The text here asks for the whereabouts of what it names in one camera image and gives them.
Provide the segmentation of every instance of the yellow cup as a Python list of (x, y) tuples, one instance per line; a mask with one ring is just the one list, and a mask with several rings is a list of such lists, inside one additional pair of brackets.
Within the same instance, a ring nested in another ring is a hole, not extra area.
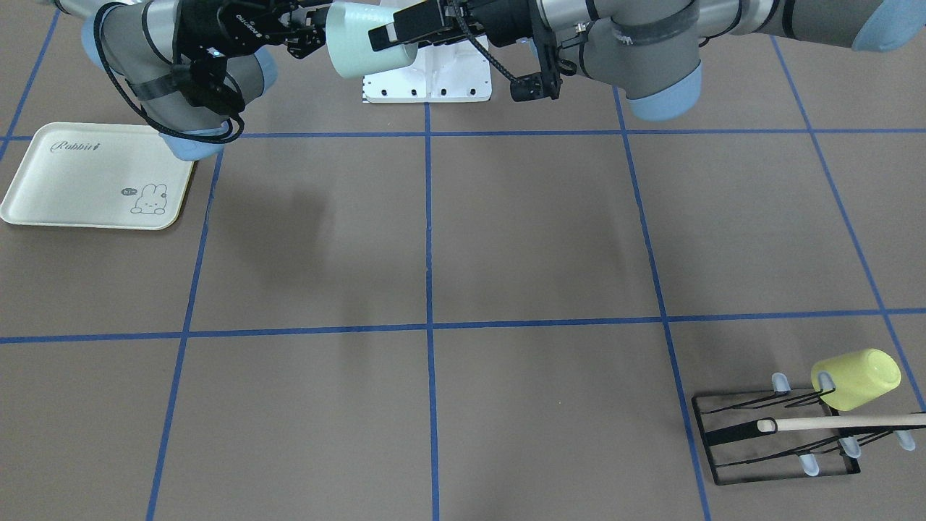
[(810, 378), (817, 391), (820, 371), (829, 373), (836, 385), (835, 392), (820, 398), (838, 411), (852, 411), (900, 385), (900, 367), (879, 349), (863, 349), (815, 363)]

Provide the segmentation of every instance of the white mount plate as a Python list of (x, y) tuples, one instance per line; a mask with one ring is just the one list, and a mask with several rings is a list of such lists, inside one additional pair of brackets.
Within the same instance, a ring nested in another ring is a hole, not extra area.
[[(485, 36), (479, 37), (483, 47)], [(473, 103), (492, 97), (492, 70), (470, 42), (419, 49), (415, 63), (363, 78), (366, 103)]]
[(11, 224), (163, 230), (180, 214), (193, 163), (142, 125), (48, 123), (0, 204)]

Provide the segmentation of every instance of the blue tape line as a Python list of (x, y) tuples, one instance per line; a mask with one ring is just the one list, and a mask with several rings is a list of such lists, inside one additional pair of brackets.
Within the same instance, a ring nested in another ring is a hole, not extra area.
[(425, 302), (428, 331), (428, 402), (431, 418), (431, 515), (441, 519), (441, 487), (438, 467), (437, 379), (434, 365), (434, 278), (432, 248), (432, 150), (431, 104), (424, 104), (424, 214), (425, 214)]
[[(492, 136), (537, 136), (537, 135), (621, 135), (621, 130), (534, 130), (534, 131), (439, 131), (430, 132), (431, 137), (492, 137)], [(814, 129), (815, 133), (926, 133), (926, 128), (900, 129)], [(755, 133), (807, 133), (807, 129), (628, 129), (626, 133), (637, 134), (755, 134)], [(317, 133), (244, 133), (244, 139), (308, 139), (313, 137), (424, 137), (424, 132), (317, 132)], [(31, 136), (17, 136), (28, 140)]]
[(813, 129), (814, 133), (926, 133), (926, 129)]
[(3, 157), (6, 155), (6, 148), (9, 146), (9, 138), (13, 135), (13, 131), (16, 130), (16, 125), (19, 123), (19, 117), (22, 116), (22, 110), (26, 107), (26, 100), (29, 98), (29, 91), (32, 90), (32, 84), (35, 83), (35, 77), (39, 73), (39, 68), (42, 66), (42, 62), (45, 60), (45, 52), (48, 51), (48, 46), (52, 43), (52, 36), (55, 34), (55, 28), (57, 27), (58, 18), (61, 16), (61, 11), (56, 10), (55, 15), (52, 17), (51, 23), (48, 25), (48, 32), (45, 34), (45, 40), (42, 42), (42, 49), (39, 51), (39, 56), (35, 59), (35, 64), (32, 66), (32, 71), (29, 74), (29, 80), (26, 81), (26, 86), (22, 90), (22, 96), (19, 97), (19, 103), (16, 105), (16, 112), (13, 113), (13, 118), (9, 121), (9, 127), (6, 128), (6, 139), (3, 141), (3, 144), (0, 145), (0, 160), (3, 160)]
[(424, 132), (280, 132), (280, 133), (243, 133), (243, 139), (307, 139), (312, 137), (423, 137)]
[(639, 129), (628, 130), (629, 135), (638, 134), (692, 134), (692, 133), (807, 133), (806, 129)]
[[(895, 308), (887, 310), (892, 315), (926, 314), (926, 308)], [(744, 320), (794, 320), (804, 318), (832, 318), (845, 316), (879, 316), (880, 310), (831, 310), (831, 311), (776, 311), (764, 313), (729, 313), (706, 315), (668, 315), (671, 323), (696, 322), (732, 322)], [(484, 322), (442, 322), (434, 323), (434, 330), (451, 329), (493, 329), (516, 327), (568, 327), (584, 325), (614, 324), (658, 324), (662, 317), (615, 317), (615, 318), (570, 318), (552, 320), (500, 320)], [(375, 325), (337, 325), (314, 327), (281, 327), (270, 329), (224, 329), (190, 331), (188, 338), (226, 338), (226, 337), (281, 337), (291, 335), (339, 335), (350, 333), (382, 333), (391, 331), (426, 331), (427, 324), (375, 324)], [(41, 344), (53, 342), (91, 342), (117, 340), (151, 340), (179, 339), (183, 332), (161, 333), (112, 333), (93, 335), (54, 335), (37, 337), (0, 337), (0, 344)]]
[(577, 318), (556, 320), (499, 320), (486, 322), (443, 322), (434, 325), (434, 329), (490, 329), (504, 327), (551, 327), (574, 325), (613, 325), (613, 324), (657, 324), (662, 319), (657, 316), (626, 318)]
[(505, 135), (620, 135), (620, 130), (443, 131), (436, 137), (487, 137)]
[[(618, 109), (618, 120), (622, 131), (627, 130), (624, 121), (623, 108), (620, 106), (620, 97), (618, 89), (614, 88), (614, 103)], [(656, 291), (656, 302), (659, 306), (659, 321), (662, 323), (662, 331), (666, 337), (666, 347), (669, 350), (669, 362), (672, 366), (672, 377), (675, 379), (675, 393), (679, 400), (679, 409), (682, 411), (682, 422), (685, 426), (685, 436), (688, 438), (688, 452), (691, 456), (692, 470), (694, 471), (694, 480), (697, 483), (698, 496), (701, 499), (701, 510), (704, 513), (705, 521), (711, 521), (710, 505), (707, 503), (707, 491), (704, 487), (704, 478), (701, 476), (701, 464), (697, 455), (697, 446), (695, 445), (695, 434), (692, 429), (691, 417), (688, 414), (688, 402), (685, 400), (685, 390), (682, 384), (682, 373), (679, 370), (678, 359), (675, 356), (675, 343), (672, 340), (671, 327), (669, 326), (669, 316), (666, 313), (666, 301), (662, 295), (662, 285), (659, 283), (659, 271), (656, 266), (656, 255), (653, 253), (653, 242), (650, 240), (649, 225), (646, 223), (646, 211), (644, 209), (643, 197), (640, 194), (640, 185), (637, 183), (636, 167), (633, 164), (633, 153), (631, 151), (631, 141), (627, 132), (623, 132), (621, 138), (624, 142), (624, 153), (627, 156), (627, 166), (630, 170), (631, 183), (633, 185), (633, 198), (636, 200), (637, 209), (640, 213), (640, 227), (643, 230), (643, 240), (646, 244), (646, 255), (649, 257), (650, 272), (653, 275), (653, 288)]]
[(895, 308), (887, 310), (889, 315), (922, 315), (926, 314), (926, 308)]
[(209, 199), (206, 203), (206, 216), (203, 219), (203, 231), (199, 236), (199, 249), (196, 253), (196, 265), (193, 269), (193, 281), (190, 283), (190, 297), (187, 300), (186, 315), (183, 319), (183, 331), (180, 340), (180, 346), (177, 348), (177, 361), (174, 364), (173, 381), (170, 384), (170, 395), (168, 397), (168, 409), (164, 415), (164, 430), (161, 432), (161, 443), (157, 450), (157, 463), (155, 465), (155, 476), (151, 483), (151, 496), (148, 498), (148, 510), (145, 516), (146, 521), (154, 521), (155, 509), (157, 508), (157, 494), (161, 488), (161, 476), (164, 472), (164, 460), (167, 458), (168, 442), (170, 440), (170, 427), (173, 424), (174, 408), (177, 405), (177, 391), (180, 388), (181, 372), (183, 370), (183, 359), (186, 356), (186, 343), (190, 333), (190, 323), (193, 321), (193, 307), (196, 303), (196, 290), (199, 286), (199, 274), (203, 268), (203, 257), (206, 253), (206, 238), (209, 234), (209, 214), (212, 212), (212, 202), (216, 195), (216, 184), (219, 182), (219, 172), (222, 167), (222, 157), (224, 152), (219, 152), (216, 156), (216, 167), (212, 172), (212, 185), (209, 187)]
[(830, 184), (830, 190), (832, 191), (833, 198), (836, 200), (836, 206), (839, 208), (839, 213), (843, 216), (843, 223), (845, 224), (846, 230), (849, 232), (849, 237), (852, 239), (852, 245), (856, 249), (858, 260), (861, 262), (862, 270), (865, 272), (865, 277), (868, 279), (869, 286), (871, 287), (871, 293), (874, 294), (875, 301), (878, 303), (878, 310), (881, 312), (881, 315), (884, 319), (884, 325), (887, 326), (887, 332), (890, 334), (891, 340), (894, 342), (894, 347), (897, 349), (897, 355), (900, 357), (900, 362), (904, 366), (904, 371), (907, 372), (907, 378), (910, 381), (910, 386), (913, 387), (913, 394), (916, 395), (917, 401), (920, 403), (920, 409), (926, 411), (926, 401), (923, 400), (922, 393), (920, 392), (920, 386), (917, 383), (916, 376), (913, 375), (913, 369), (910, 367), (910, 363), (907, 360), (907, 354), (904, 352), (904, 348), (900, 344), (900, 339), (897, 337), (897, 333), (894, 330), (894, 324), (891, 322), (891, 317), (887, 312), (886, 306), (884, 306), (884, 300), (882, 299), (881, 291), (878, 290), (878, 285), (875, 284), (874, 275), (871, 273), (871, 268), (869, 267), (868, 261), (865, 259), (865, 252), (862, 251), (862, 245), (858, 240), (858, 236), (856, 235), (855, 227), (852, 226), (852, 222), (849, 220), (849, 214), (845, 209), (842, 197), (839, 195), (839, 189), (836, 187), (836, 182), (832, 178), (830, 167), (826, 162), (826, 158), (823, 156), (823, 149), (820, 147), (820, 141), (817, 139), (817, 134), (814, 131), (813, 125), (810, 124), (810, 117), (807, 115), (804, 102), (801, 100), (801, 95), (797, 92), (797, 86), (795, 84), (794, 77), (792, 77), (791, 71), (788, 70), (788, 64), (784, 61), (784, 54), (782, 54), (782, 50), (778, 46), (778, 41), (774, 36), (770, 36), (769, 38), (771, 39), (772, 46), (775, 47), (775, 54), (778, 55), (778, 60), (782, 64), (782, 70), (784, 71), (785, 77), (788, 79), (788, 84), (791, 85), (791, 92), (795, 96), (797, 107), (800, 108), (801, 116), (804, 117), (804, 123), (807, 125), (807, 131), (810, 133), (810, 139), (813, 140), (813, 146), (817, 150), (817, 157), (820, 159), (820, 166), (823, 167), (823, 173), (826, 175), (826, 181)]
[(781, 320), (843, 316), (880, 316), (880, 310), (781, 311), (771, 313), (731, 313), (717, 315), (675, 315), (669, 322), (726, 322), (737, 320)]
[(426, 324), (344, 325), (318, 327), (281, 327), (276, 329), (226, 329), (191, 331), (189, 338), (282, 337), (289, 335), (337, 335), (344, 333), (377, 333), (388, 331), (424, 331)]
[(177, 339), (182, 333), (108, 333), (99, 335), (52, 335), (45, 337), (0, 337), (0, 344), (47, 344), (52, 342), (107, 342), (115, 340)]

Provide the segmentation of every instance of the rabbit cartoon drawing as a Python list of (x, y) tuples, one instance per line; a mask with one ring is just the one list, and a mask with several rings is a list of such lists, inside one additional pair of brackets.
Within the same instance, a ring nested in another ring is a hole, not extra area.
[(146, 184), (142, 195), (135, 201), (132, 213), (154, 213), (161, 215), (168, 205), (168, 186), (166, 184)]

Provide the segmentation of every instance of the light blue joint cover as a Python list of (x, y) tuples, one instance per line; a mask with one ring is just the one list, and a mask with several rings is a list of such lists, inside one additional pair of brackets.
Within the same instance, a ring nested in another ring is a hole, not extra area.
[[(193, 135), (219, 135), (225, 133), (225, 129), (206, 129), (201, 131), (187, 131), (185, 133), (191, 133)], [(198, 141), (191, 141), (189, 139), (174, 137), (172, 135), (164, 135), (162, 133), (159, 135), (161, 136), (161, 139), (164, 140), (164, 143), (168, 144), (168, 147), (170, 148), (170, 151), (173, 152), (173, 155), (177, 159), (184, 161), (198, 161), (200, 159), (205, 159), (209, 156), (218, 154), (222, 151), (223, 148), (225, 148), (225, 145), (200, 143)]]
[(926, 0), (884, 0), (862, 30), (854, 51), (886, 53), (904, 46), (926, 25)]
[(668, 89), (639, 99), (628, 99), (633, 115), (644, 121), (678, 118), (695, 106), (701, 97), (701, 63)]
[(96, 67), (99, 67), (100, 70), (103, 70), (103, 61), (100, 59), (100, 53), (96, 52), (94, 17), (90, 17), (83, 21), (83, 25), (81, 26), (81, 43), (83, 44), (83, 52), (87, 53), (87, 57), (90, 61), (92, 61)]
[(254, 57), (257, 58), (257, 65), (260, 66), (261, 72), (264, 73), (264, 92), (260, 93), (264, 95), (277, 82), (277, 76), (279, 75), (277, 60), (273, 59), (273, 55), (266, 47), (260, 47), (254, 53)]

